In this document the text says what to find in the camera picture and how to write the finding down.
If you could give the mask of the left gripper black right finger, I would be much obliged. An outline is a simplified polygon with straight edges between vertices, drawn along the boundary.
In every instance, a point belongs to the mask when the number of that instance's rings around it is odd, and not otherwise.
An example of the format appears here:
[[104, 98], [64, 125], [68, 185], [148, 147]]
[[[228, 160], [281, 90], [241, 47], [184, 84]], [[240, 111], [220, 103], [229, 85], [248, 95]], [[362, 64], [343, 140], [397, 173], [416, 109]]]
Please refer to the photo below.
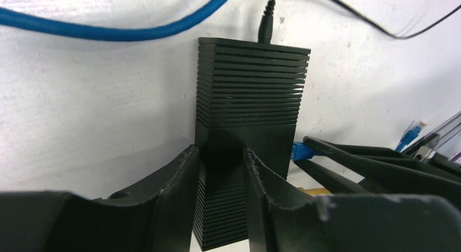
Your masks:
[[250, 251], [460, 251], [460, 211], [438, 196], [310, 196], [243, 154]]

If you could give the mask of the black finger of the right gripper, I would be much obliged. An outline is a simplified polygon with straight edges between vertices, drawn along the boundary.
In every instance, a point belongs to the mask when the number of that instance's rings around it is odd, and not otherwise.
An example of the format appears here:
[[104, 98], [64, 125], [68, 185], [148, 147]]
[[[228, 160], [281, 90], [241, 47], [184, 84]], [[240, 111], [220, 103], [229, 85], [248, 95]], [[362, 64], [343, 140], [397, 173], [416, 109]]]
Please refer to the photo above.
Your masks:
[[369, 191], [365, 190], [357, 183], [315, 162], [310, 160], [298, 160], [294, 163], [333, 194], [369, 194]]
[[311, 136], [303, 143], [390, 193], [435, 195], [460, 209], [460, 177], [388, 148], [334, 144]]

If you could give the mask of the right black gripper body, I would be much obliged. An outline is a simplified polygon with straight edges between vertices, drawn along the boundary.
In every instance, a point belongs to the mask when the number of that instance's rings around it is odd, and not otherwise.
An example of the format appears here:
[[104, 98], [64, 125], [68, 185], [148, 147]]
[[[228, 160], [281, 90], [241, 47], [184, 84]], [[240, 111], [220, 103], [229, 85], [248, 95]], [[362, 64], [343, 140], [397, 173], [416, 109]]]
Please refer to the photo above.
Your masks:
[[460, 177], [460, 112], [425, 136], [426, 125], [414, 124], [401, 138], [401, 153]]

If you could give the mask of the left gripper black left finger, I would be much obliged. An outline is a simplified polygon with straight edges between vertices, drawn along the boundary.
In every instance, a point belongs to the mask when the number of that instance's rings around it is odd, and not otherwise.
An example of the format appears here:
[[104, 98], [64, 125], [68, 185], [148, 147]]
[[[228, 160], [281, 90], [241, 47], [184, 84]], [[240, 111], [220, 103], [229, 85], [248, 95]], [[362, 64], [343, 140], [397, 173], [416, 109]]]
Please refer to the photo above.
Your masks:
[[1, 193], [1, 251], [188, 251], [200, 153], [195, 145], [108, 198]]

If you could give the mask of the black network switch small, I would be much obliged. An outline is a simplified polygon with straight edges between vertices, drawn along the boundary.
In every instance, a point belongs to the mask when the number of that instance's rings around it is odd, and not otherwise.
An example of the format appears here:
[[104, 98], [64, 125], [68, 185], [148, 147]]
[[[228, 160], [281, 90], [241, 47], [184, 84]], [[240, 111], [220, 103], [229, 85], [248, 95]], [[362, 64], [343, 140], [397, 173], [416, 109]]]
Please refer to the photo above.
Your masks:
[[198, 39], [193, 232], [202, 251], [247, 238], [243, 152], [286, 178], [310, 49]]

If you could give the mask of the black power adapter with cord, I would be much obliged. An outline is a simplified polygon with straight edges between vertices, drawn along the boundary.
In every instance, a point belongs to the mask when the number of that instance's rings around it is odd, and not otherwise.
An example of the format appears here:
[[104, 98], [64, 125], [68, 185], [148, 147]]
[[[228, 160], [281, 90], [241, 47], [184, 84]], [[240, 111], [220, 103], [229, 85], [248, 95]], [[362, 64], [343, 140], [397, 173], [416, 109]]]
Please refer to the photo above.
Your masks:
[[[415, 33], [409, 34], [409, 35], [396, 35], [394, 33], [391, 33], [381, 25], [379, 25], [377, 22], [373, 21], [372, 19], [366, 17], [362, 13], [360, 13], [358, 10], [355, 8], [351, 7], [347, 3], [345, 3], [342, 0], [330, 0], [337, 6], [341, 7], [342, 9], [348, 11], [350, 14], [355, 16], [357, 19], [367, 23], [371, 27], [375, 28], [382, 34], [388, 36], [389, 38], [392, 38], [394, 40], [409, 40], [414, 37], [417, 37], [419, 35], [422, 35], [423, 33], [429, 31], [430, 29], [434, 28], [453, 14], [457, 13], [460, 11], [460, 5], [458, 5], [456, 8], [451, 10], [448, 14], [445, 16], [441, 17], [437, 21], [433, 22], [432, 24], [428, 25], [424, 29], [421, 29]], [[263, 43], [263, 44], [270, 44], [271, 39], [272, 39], [272, 34], [273, 34], [273, 15], [274, 15], [274, 10], [275, 10], [275, 5], [276, 5], [276, 0], [268, 0], [264, 12], [261, 17], [259, 29], [258, 29], [258, 43]]]

